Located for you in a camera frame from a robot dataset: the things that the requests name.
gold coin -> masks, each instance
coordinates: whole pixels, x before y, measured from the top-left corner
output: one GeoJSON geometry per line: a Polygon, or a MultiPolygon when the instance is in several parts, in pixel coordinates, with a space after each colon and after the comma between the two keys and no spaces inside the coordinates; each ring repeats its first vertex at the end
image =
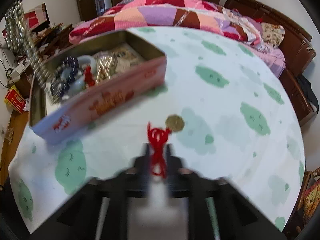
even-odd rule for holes
{"type": "Polygon", "coordinates": [[[184,121],[181,116],[173,114],[165,120],[165,125],[173,132],[180,132],[184,128],[184,121]]]}

table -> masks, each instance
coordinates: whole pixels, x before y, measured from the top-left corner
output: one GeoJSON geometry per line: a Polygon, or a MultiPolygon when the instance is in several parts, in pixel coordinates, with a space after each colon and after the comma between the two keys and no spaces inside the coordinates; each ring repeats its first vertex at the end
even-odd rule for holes
{"type": "Polygon", "coordinates": [[[185,121],[169,143],[186,166],[211,179],[228,177],[282,230],[300,191],[305,159],[298,120],[279,80],[240,43],[213,33],[177,27],[130,31],[166,52],[165,85],[58,145],[26,127],[9,175],[29,231],[85,178],[109,178],[130,166],[147,142],[147,123],[164,127],[171,114],[185,121]],[[64,161],[81,171],[65,170],[64,161]]]}

wooden headboard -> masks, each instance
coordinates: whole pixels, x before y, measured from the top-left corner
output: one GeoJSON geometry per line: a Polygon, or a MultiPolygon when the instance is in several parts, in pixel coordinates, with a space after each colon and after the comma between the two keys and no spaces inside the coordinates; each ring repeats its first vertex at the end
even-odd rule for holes
{"type": "Polygon", "coordinates": [[[284,27],[284,40],[279,48],[284,54],[286,68],[294,76],[301,74],[315,57],[316,52],[310,44],[312,36],[281,12],[255,0],[227,0],[224,6],[237,9],[244,16],[262,18],[263,22],[284,27]]]}

pink tin box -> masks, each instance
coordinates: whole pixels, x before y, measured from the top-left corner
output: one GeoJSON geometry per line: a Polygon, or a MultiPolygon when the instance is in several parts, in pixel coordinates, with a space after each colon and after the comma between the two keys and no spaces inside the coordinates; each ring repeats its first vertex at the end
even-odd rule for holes
{"type": "Polygon", "coordinates": [[[88,39],[50,58],[45,65],[54,73],[68,56],[93,55],[123,43],[133,48],[145,61],[125,73],[116,74],[111,80],[87,88],[51,113],[47,114],[45,92],[33,78],[29,125],[34,133],[49,143],[58,143],[119,104],[164,83],[167,65],[164,52],[128,31],[101,34],[88,39]]]}

red string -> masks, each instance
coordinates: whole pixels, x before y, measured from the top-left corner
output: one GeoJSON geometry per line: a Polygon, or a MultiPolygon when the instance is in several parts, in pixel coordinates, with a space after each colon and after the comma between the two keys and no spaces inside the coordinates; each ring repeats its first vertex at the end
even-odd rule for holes
{"type": "Polygon", "coordinates": [[[168,141],[168,135],[171,133],[170,129],[166,128],[162,130],[160,128],[151,129],[151,124],[148,123],[148,140],[150,145],[153,147],[154,153],[151,157],[151,173],[156,176],[162,176],[166,178],[166,164],[163,158],[164,144],[168,141]],[[154,172],[156,165],[160,167],[160,173],[154,172]]]}

